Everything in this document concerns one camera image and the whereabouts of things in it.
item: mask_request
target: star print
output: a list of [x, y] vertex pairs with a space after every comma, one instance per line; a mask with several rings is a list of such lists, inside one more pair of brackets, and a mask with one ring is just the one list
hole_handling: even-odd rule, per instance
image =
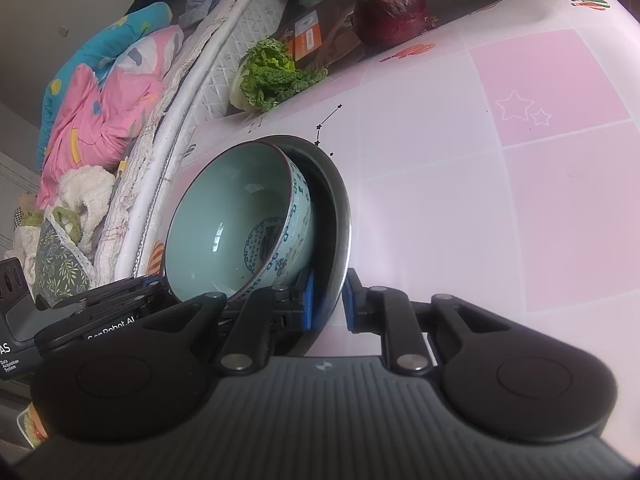
[[540, 124], [549, 126], [549, 119], [551, 118], [551, 114], [546, 113], [542, 108], [540, 108], [540, 110], [538, 110], [536, 113], [530, 115], [533, 119], [533, 123], [536, 126], [540, 126]]
[[527, 110], [529, 110], [533, 101], [531, 99], [523, 99], [514, 90], [509, 94], [509, 97], [506, 99], [498, 99], [495, 103], [502, 108], [503, 121], [508, 121], [516, 117], [523, 121], [528, 121], [529, 116]]

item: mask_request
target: white door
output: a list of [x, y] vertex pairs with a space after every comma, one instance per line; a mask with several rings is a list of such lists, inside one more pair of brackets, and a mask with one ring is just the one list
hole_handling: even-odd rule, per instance
[[0, 260], [14, 246], [14, 213], [18, 197], [37, 193], [40, 177], [0, 152]]

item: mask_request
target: pink blanket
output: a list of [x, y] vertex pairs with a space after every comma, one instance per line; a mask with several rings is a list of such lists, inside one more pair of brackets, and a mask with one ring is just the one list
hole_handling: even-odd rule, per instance
[[117, 166], [164, 91], [162, 78], [181, 44], [177, 25], [139, 40], [118, 58], [102, 91], [93, 70], [85, 64], [76, 67], [51, 131], [38, 208], [55, 202], [58, 182], [67, 171]]

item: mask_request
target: gray ribbed surface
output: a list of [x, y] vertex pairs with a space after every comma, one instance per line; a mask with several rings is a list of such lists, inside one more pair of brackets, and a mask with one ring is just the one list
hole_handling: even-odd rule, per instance
[[427, 381], [390, 374], [378, 358], [272, 358], [222, 381], [170, 433], [116, 447], [54, 438], [18, 470], [28, 480], [620, 480], [632, 468], [592, 437], [525, 447], [485, 436]]

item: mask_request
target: bowl rim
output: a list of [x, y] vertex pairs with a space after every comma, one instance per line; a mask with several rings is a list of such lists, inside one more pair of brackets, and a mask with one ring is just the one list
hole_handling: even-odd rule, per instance
[[269, 146], [272, 150], [274, 150], [276, 153], [278, 153], [278, 155], [280, 156], [281, 160], [283, 161], [285, 167], [287, 168], [287, 179], [289, 181], [289, 189], [287, 191], [287, 197], [289, 199], [289, 205], [287, 206], [287, 215], [285, 216], [284, 222], [282, 223], [279, 231], [278, 231], [278, 238], [276, 240], [276, 243], [274, 243], [273, 248], [271, 249], [271, 251], [269, 252], [269, 255], [267, 257], [267, 259], [265, 259], [264, 263], [260, 266], [260, 268], [258, 270], [256, 270], [256, 272], [254, 274], [252, 274], [252, 276], [249, 278], [249, 280], [235, 293], [233, 293], [231, 295], [231, 297], [226, 298], [227, 301], [233, 301], [238, 299], [240, 296], [242, 296], [255, 282], [255, 280], [266, 270], [266, 267], [268, 265], [268, 263], [271, 261], [271, 259], [273, 258], [273, 255], [276, 253], [276, 250], [278, 248], [278, 246], [280, 245], [281, 241], [282, 241], [282, 234], [284, 232], [284, 227], [287, 225], [287, 222], [289, 221], [289, 216], [291, 214], [291, 209], [293, 207], [293, 200], [292, 200], [292, 196], [293, 196], [293, 192], [292, 192], [292, 188], [293, 188], [293, 171], [289, 165], [290, 159], [287, 155], [285, 155], [285, 153], [275, 144], [272, 144], [271, 142], [267, 142], [266, 140], [261, 140], [261, 139], [257, 139], [257, 140], [247, 140], [245, 142], [240, 142], [239, 144], [235, 144], [233, 146], [231, 146], [230, 148], [227, 148], [225, 151], [217, 154], [214, 158], [212, 158], [206, 166], [204, 166], [204, 168], [202, 168], [198, 174], [194, 177], [194, 179], [191, 181], [191, 183], [189, 184], [189, 186], [187, 187], [187, 189], [184, 191], [184, 193], [182, 194], [182, 196], [180, 197], [180, 200], [178, 201], [178, 205], [175, 208], [174, 214], [171, 217], [171, 222], [169, 223], [169, 228], [167, 229], [166, 232], [166, 242], [165, 242], [165, 246], [164, 246], [164, 251], [162, 252], [162, 266], [160, 269], [160, 274], [163, 274], [167, 280], [167, 283], [169, 285], [169, 290], [171, 292], [171, 294], [173, 294], [179, 301], [188, 301], [191, 298], [180, 298], [178, 297], [178, 295], [175, 293], [174, 289], [171, 286], [171, 277], [169, 275], [169, 273], [167, 272], [166, 269], [166, 254], [167, 254], [167, 249], [169, 247], [169, 236], [171, 234], [171, 228], [174, 226], [174, 221], [175, 221], [175, 216], [178, 213], [178, 209], [180, 209], [180, 204], [182, 204], [182, 200], [184, 199], [184, 197], [187, 195], [187, 193], [189, 192], [189, 190], [191, 189], [191, 186], [193, 186], [193, 184], [196, 182], [196, 180], [200, 177], [200, 175], [206, 171], [206, 169], [213, 164], [214, 162], [216, 162], [221, 156], [225, 155], [225, 153], [230, 152], [231, 150], [235, 150], [237, 148], [240, 148], [241, 146], [245, 146], [247, 144], [264, 144]]

